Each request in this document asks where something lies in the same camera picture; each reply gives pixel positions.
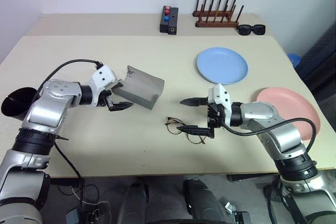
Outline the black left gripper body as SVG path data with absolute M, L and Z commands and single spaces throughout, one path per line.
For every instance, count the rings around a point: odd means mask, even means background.
M 110 98 L 110 95 L 112 95 L 110 90 L 103 90 L 99 94 L 97 106 L 107 106 L 108 108 L 113 108 L 113 102 Z

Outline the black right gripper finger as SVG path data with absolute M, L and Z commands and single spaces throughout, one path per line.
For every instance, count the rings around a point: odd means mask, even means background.
M 178 126 L 177 129 L 189 135 L 198 135 L 198 136 L 206 136 L 209 138 L 214 138 L 213 128 L 198 127 L 197 125 L 183 125 L 183 126 Z
M 186 106 L 208 105 L 208 98 L 187 98 L 182 100 L 180 104 Z

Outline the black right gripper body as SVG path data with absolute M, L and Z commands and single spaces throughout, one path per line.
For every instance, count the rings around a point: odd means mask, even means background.
M 208 137 L 215 137 L 215 129 L 223 127 L 225 124 L 225 108 L 221 104 L 211 104 L 207 107 L 207 126 L 209 128 Z

